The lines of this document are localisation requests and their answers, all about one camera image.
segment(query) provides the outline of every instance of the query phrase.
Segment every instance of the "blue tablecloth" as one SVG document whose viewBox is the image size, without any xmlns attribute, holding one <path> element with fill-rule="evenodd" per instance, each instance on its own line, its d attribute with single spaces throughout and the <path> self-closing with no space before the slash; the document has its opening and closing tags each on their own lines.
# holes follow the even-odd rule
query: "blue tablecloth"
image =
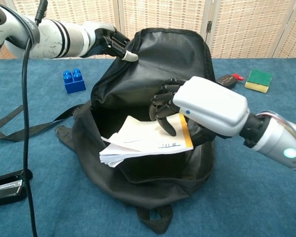
<svg viewBox="0 0 296 237">
<path fill-rule="evenodd" d="M 30 60 L 30 125 L 49 122 L 67 108 L 90 99 L 110 59 Z M 253 113 L 273 110 L 296 123 L 296 59 L 214 59 L 216 77 L 253 68 L 273 74 L 267 94 L 244 88 Z M 0 118 L 22 104 L 20 60 L 0 61 Z M 64 70 L 80 68 L 87 90 L 68 95 Z M 61 124 L 71 127 L 73 118 Z M 23 128 L 23 115 L 2 128 Z M 40 237 L 156 236 L 133 207 L 103 193 L 84 175 L 76 154 L 50 130 L 30 139 L 29 168 Z M 216 139 L 214 172 L 193 196 L 173 205 L 173 221 L 163 236 L 296 237 L 296 172 L 243 146 L 243 139 Z M 22 169 L 23 142 L 0 141 L 0 175 Z M 0 206 L 0 237 L 31 236 L 28 201 Z"/>
</svg>

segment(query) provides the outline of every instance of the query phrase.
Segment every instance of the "yellow sponge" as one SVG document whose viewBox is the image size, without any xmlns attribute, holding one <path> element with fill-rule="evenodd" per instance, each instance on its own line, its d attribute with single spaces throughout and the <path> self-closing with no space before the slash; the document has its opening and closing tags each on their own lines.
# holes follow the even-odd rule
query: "yellow sponge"
<svg viewBox="0 0 296 237">
<path fill-rule="evenodd" d="M 245 88 L 266 93 L 271 80 L 272 74 L 253 69 L 245 83 Z"/>
</svg>

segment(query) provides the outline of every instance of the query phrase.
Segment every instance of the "white paper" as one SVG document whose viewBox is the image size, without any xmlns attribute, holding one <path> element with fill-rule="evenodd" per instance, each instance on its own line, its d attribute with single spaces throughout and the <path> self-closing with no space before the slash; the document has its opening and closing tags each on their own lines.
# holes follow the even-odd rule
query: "white paper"
<svg viewBox="0 0 296 237">
<path fill-rule="evenodd" d="M 193 145 L 183 115 L 175 114 L 167 120 L 177 132 L 174 137 L 157 121 L 142 122 L 128 116 L 118 133 L 114 133 L 109 139 L 102 137 L 110 144 L 100 152 L 101 162 L 116 167 L 126 158 L 192 150 Z"/>
</svg>

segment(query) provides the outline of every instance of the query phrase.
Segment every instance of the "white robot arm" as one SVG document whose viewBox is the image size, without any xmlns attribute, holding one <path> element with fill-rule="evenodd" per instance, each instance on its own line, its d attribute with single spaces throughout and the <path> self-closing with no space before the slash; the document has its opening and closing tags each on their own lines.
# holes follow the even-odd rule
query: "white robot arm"
<svg viewBox="0 0 296 237">
<path fill-rule="evenodd" d="M 153 106 L 150 118 L 161 120 L 160 125 L 170 134 L 173 127 L 165 119 L 180 112 L 217 136 L 241 136 L 247 147 L 296 170 L 296 124 L 272 111 L 250 113 L 244 96 L 208 79 L 192 77 L 178 84 L 175 92 L 168 91 L 172 99 L 166 104 L 156 103 L 165 94 L 152 99 L 158 106 Z"/>
<path fill-rule="evenodd" d="M 112 24 L 85 22 L 78 25 L 42 19 L 37 26 L 34 17 L 20 15 L 0 4 L 0 50 L 5 44 L 13 55 L 22 58 L 28 37 L 33 43 L 31 59 L 108 54 L 125 61 L 138 60 L 136 54 L 125 49 L 129 39 Z"/>
</svg>

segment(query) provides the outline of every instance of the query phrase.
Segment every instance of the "black backpack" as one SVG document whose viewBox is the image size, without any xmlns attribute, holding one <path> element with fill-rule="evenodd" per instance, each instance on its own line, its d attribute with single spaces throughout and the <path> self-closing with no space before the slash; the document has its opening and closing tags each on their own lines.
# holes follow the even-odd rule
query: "black backpack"
<svg viewBox="0 0 296 237">
<path fill-rule="evenodd" d="M 68 109 L 53 122 L 74 116 L 72 128 L 58 126 L 58 138 L 77 153 L 86 176 L 104 192 L 136 207 L 138 217 L 155 233 L 166 232 L 172 217 L 171 204 L 188 198 L 209 178 L 214 165 L 214 142 L 194 146 L 192 151 L 172 155 L 128 158 L 116 168 L 100 162 L 106 147 L 101 136 L 118 132 L 128 115 L 149 121 L 150 100 L 170 78 L 199 76 L 215 81 L 211 54 L 203 38 L 182 29 L 148 28 L 137 32 L 126 49 L 137 53 L 138 62 L 116 58 L 94 85 L 91 100 Z M 22 107 L 3 118 L 7 123 Z M 190 135 L 202 128 L 186 119 Z M 30 128 L 38 133 L 53 122 Z M 23 131 L 0 139 L 21 141 Z M 160 218 L 150 219 L 156 210 Z"/>
</svg>

